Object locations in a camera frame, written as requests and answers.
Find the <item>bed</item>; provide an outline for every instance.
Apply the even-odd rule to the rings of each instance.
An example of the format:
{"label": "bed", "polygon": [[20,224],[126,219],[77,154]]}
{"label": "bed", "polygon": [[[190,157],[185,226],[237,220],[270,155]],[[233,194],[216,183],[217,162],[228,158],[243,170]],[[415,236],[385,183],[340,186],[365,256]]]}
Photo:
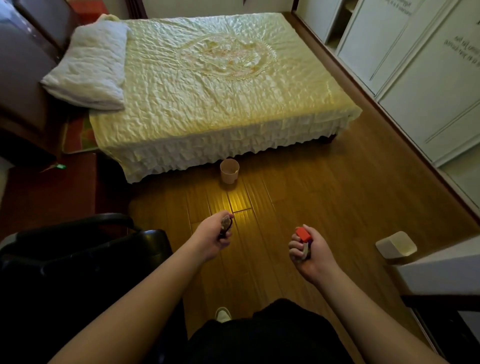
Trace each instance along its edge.
{"label": "bed", "polygon": [[125,109],[90,121],[130,183],[329,137],[361,113],[281,14],[126,23]]}

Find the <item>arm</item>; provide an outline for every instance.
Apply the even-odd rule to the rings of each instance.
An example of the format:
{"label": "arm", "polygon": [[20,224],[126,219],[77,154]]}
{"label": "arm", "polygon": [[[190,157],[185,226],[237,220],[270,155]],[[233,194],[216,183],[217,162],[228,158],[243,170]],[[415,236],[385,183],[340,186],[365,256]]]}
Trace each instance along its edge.
{"label": "arm", "polygon": [[326,299],[368,363],[448,364],[377,306],[340,269],[320,233],[304,225],[313,238],[312,257],[299,261],[303,245],[293,234],[290,257],[303,277]]}
{"label": "arm", "polygon": [[231,232],[217,240],[227,214],[221,211],[202,221],[180,249],[80,331],[50,363],[140,362],[202,264],[229,244]]}

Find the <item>person's left hand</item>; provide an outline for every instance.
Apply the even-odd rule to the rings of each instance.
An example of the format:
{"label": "person's left hand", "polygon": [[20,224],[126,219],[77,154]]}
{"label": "person's left hand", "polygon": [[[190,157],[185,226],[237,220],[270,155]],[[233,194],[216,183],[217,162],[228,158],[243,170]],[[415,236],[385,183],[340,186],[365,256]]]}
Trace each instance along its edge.
{"label": "person's left hand", "polygon": [[209,218],[206,218],[198,225],[197,230],[195,230],[189,239],[191,244],[195,244],[204,261],[215,258],[220,250],[230,244],[230,236],[232,236],[231,230],[227,232],[225,239],[218,238],[222,230],[222,219],[226,215],[233,218],[233,214],[227,210],[217,212]]}

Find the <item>hand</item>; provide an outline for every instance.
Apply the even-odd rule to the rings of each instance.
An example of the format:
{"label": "hand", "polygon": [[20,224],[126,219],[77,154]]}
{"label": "hand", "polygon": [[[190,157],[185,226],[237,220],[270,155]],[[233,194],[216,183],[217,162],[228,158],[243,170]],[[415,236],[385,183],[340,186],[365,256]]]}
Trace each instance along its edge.
{"label": "hand", "polygon": [[313,241],[311,248],[311,258],[308,260],[300,260],[303,256],[303,243],[295,233],[292,235],[292,241],[288,243],[290,248],[290,258],[302,274],[302,276],[311,284],[318,284],[322,275],[328,271],[338,267],[332,251],[328,247],[327,242],[320,233],[307,225],[303,225],[305,230],[311,235]]}
{"label": "hand", "polygon": [[220,250],[230,244],[231,230],[227,231],[225,239],[218,239],[222,230],[222,219],[226,215],[233,218],[232,213],[223,210],[203,220],[188,241],[189,244],[195,245],[204,262],[215,258]]}

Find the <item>forearm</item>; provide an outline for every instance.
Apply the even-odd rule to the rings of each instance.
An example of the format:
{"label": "forearm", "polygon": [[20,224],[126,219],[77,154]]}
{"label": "forearm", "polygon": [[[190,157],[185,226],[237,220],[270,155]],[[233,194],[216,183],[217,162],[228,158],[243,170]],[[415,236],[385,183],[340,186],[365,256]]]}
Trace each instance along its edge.
{"label": "forearm", "polygon": [[375,304],[338,266],[321,275],[315,286],[368,363],[446,364]]}
{"label": "forearm", "polygon": [[203,260],[185,243],[65,345],[51,363],[137,363],[148,352]]}

